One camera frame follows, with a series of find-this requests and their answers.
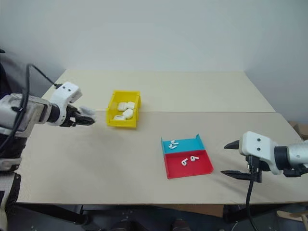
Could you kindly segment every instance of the red tray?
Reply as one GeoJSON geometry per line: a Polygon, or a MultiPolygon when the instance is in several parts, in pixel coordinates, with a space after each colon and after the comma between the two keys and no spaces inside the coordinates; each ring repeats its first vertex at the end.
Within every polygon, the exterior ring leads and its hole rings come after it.
{"type": "Polygon", "coordinates": [[[165,154],[165,166],[168,179],[205,175],[214,170],[206,150],[165,154]],[[199,159],[191,161],[192,155],[199,159]],[[188,161],[187,165],[183,166],[181,162],[185,158],[188,158],[188,161]]]}

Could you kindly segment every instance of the white wall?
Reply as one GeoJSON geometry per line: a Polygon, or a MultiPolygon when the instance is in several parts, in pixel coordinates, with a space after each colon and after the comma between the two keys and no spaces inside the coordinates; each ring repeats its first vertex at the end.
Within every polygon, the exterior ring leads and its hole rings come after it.
{"type": "Polygon", "coordinates": [[[307,0],[2,0],[0,26],[0,46],[54,79],[245,70],[278,112],[308,122],[307,0]]]}

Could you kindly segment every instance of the yellow bin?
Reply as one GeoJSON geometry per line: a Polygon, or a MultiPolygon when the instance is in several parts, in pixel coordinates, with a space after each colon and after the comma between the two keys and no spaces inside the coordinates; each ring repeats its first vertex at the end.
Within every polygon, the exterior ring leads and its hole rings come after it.
{"type": "Polygon", "coordinates": [[[139,108],[141,106],[140,91],[114,90],[111,100],[106,108],[106,124],[113,127],[136,128],[139,119],[139,108]],[[123,112],[117,110],[120,102],[134,102],[133,117],[127,120],[113,120],[116,115],[122,115],[123,112]]]}

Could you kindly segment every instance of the table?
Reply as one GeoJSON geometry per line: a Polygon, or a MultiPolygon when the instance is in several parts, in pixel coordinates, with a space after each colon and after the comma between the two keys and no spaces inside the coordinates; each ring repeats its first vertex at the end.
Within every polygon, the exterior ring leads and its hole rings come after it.
{"type": "MultiPolygon", "coordinates": [[[[243,204],[248,182],[229,178],[220,171],[245,170],[246,161],[238,151],[224,150],[224,145],[248,130],[269,136],[281,145],[301,141],[243,72],[68,70],[57,82],[67,80],[82,89],[84,96],[77,105],[98,110],[97,123],[76,128],[35,126],[19,168],[23,179],[18,202],[243,204]],[[166,86],[174,82],[178,89],[166,93],[166,86]],[[137,129],[106,126],[101,110],[107,106],[113,89],[141,91],[142,110],[137,129]],[[214,172],[167,180],[161,137],[185,139],[198,133],[214,172]]],[[[287,179],[264,173],[263,183],[255,184],[251,202],[305,201],[307,181],[308,176],[287,179]]]]}

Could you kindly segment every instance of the white earbud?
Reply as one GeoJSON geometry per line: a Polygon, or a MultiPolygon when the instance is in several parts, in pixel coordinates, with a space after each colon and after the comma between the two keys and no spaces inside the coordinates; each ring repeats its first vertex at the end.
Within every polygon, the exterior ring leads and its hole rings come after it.
{"type": "Polygon", "coordinates": [[[199,158],[197,156],[191,156],[191,161],[195,161],[195,160],[199,160],[199,158]]]}
{"type": "Polygon", "coordinates": [[[188,158],[186,158],[186,159],[182,160],[182,162],[181,162],[181,163],[182,163],[182,165],[183,165],[183,166],[186,166],[186,165],[187,165],[187,162],[186,162],[186,161],[188,161],[188,158]]]}
{"type": "Polygon", "coordinates": [[[179,144],[179,143],[175,142],[175,140],[171,140],[170,143],[172,143],[174,145],[179,144]]]}
{"type": "Polygon", "coordinates": [[[173,146],[172,144],[169,144],[170,149],[175,149],[176,147],[177,147],[176,145],[173,146]]]}

